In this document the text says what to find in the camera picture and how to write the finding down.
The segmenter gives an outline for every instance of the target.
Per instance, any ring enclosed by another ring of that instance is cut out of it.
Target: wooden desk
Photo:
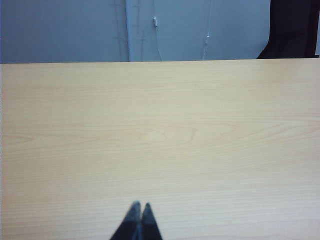
[[[2,239],[320,239],[320,59],[7,64]]]

